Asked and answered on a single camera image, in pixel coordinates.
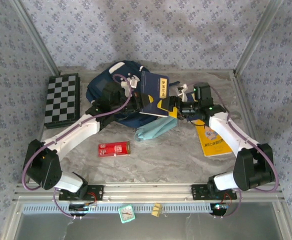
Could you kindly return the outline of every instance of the black and white checkered board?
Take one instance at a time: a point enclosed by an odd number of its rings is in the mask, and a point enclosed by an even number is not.
[[[73,124],[80,117],[80,78],[77,73],[49,78],[45,126],[48,129]]]

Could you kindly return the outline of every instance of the teal toy clock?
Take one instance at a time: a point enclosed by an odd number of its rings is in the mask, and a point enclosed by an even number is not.
[[[131,205],[122,206],[118,209],[118,211],[120,220],[123,224],[128,223],[136,218],[133,207]]]

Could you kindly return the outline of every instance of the yellow book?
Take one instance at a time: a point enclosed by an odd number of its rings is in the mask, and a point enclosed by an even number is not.
[[[201,120],[196,120],[195,123],[197,125],[204,124]],[[210,127],[196,126],[196,130],[205,157],[232,153],[228,144]]]

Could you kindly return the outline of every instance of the blue backpack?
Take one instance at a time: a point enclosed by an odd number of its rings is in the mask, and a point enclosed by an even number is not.
[[[104,70],[89,83],[86,98],[89,102],[100,98],[102,89],[107,83],[113,81],[112,76],[114,74],[121,74],[127,78],[134,75],[137,78],[141,79],[142,71],[149,72],[147,68],[134,61],[125,60],[117,62]],[[133,92],[134,91],[140,92],[140,81],[138,82],[137,87],[133,89]],[[121,123],[127,127],[138,128],[156,120],[157,117],[135,112],[130,115],[116,114],[116,119],[116,122]]]

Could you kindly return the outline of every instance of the folded towel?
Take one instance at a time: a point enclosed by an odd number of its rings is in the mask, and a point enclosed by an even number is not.
[[[177,126],[177,119],[173,117],[160,117],[146,125],[139,127],[135,133],[135,140],[154,139]]]

